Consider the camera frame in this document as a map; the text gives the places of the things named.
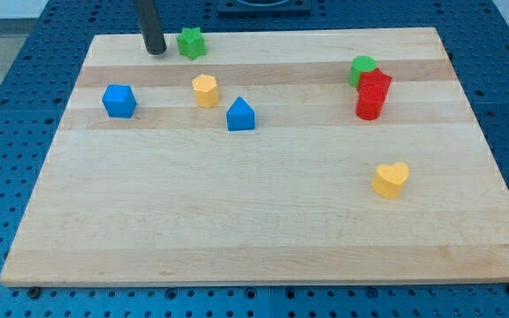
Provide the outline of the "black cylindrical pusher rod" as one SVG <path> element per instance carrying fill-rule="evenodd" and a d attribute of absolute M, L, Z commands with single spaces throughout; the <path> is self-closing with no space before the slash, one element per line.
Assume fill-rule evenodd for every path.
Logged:
<path fill-rule="evenodd" d="M 162 55 L 167 44 L 155 0 L 133 0 L 145 48 L 150 55 Z"/>

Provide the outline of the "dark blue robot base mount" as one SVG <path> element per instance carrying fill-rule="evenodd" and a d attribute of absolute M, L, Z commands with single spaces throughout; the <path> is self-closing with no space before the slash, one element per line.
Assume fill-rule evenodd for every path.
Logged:
<path fill-rule="evenodd" d="M 216 0 L 219 16 L 236 14 L 310 13 L 312 0 Z"/>

